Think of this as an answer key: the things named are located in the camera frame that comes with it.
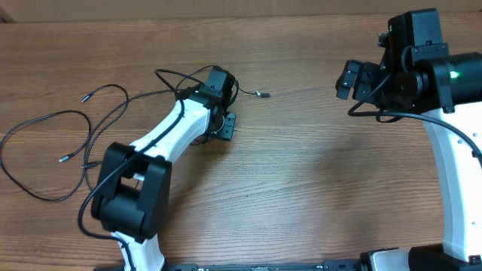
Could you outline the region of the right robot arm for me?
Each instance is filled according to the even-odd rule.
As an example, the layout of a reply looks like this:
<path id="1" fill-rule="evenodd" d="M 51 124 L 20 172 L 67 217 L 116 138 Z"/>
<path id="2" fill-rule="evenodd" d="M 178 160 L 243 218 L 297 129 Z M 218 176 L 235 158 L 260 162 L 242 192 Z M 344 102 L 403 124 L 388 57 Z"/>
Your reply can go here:
<path id="1" fill-rule="evenodd" d="M 479 270 L 481 268 L 481 55 L 450 54 L 438 11 L 408 11 L 380 34 L 379 63 L 347 61 L 335 85 L 349 110 L 363 104 L 380 123 L 420 120 L 438 172 L 444 213 L 440 243 L 367 251 L 351 270 Z"/>

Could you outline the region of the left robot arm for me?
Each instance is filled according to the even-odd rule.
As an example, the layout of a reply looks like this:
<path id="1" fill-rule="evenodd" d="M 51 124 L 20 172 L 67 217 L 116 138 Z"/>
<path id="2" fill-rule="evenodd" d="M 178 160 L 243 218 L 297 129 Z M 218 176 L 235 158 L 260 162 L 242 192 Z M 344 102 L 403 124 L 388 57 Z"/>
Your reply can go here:
<path id="1" fill-rule="evenodd" d="M 116 241 L 122 270 L 162 270 L 157 234 L 169 203 L 172 166 L 197 138 L 231 140 L 236 116 L 228 108 L 239 90 L 236 78 L 214 65 L 205 82 L 174 90 L 170 113 L 148 134 L 105 151 L 97 185 L 84 201 Z"/>

